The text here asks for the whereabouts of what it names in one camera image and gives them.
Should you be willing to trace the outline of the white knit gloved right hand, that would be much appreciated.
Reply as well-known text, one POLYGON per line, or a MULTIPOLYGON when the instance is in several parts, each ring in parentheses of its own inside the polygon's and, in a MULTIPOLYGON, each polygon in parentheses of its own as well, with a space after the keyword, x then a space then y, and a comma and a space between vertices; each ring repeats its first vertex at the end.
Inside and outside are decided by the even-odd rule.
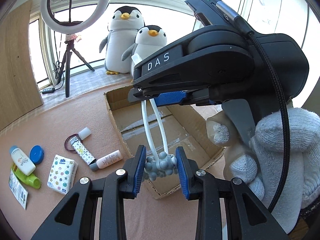
MULTIPOLYGON (((303 108, 288 107, 290 163, 286 182, 272 216, 286 233, 300 215, 319 207, 319 115, 303 108)), ((223 112, 206 120, 207 136, 225 149, 223 177, 240 178, 269 207, 283 171, 284 143, 281 113, 262 118, 246 145, 235 124, 223 112)))

